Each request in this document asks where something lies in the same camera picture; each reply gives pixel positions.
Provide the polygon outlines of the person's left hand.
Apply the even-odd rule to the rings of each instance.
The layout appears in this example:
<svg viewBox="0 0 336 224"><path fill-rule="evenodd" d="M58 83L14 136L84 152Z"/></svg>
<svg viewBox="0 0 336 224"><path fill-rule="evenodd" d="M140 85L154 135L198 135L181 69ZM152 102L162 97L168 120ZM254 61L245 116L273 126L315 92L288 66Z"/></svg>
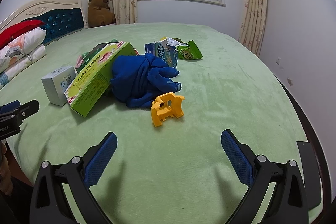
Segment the person's left hand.
<svg viewBox="0 0 336 224"><path fill-rule="evenodd" d="M1 143L1 192L5 195L10 195L13 191L13 183L11 181L11 172L9 170L9 163L7 158L5 157L5 153L7 151L6 146Z"/></svg>

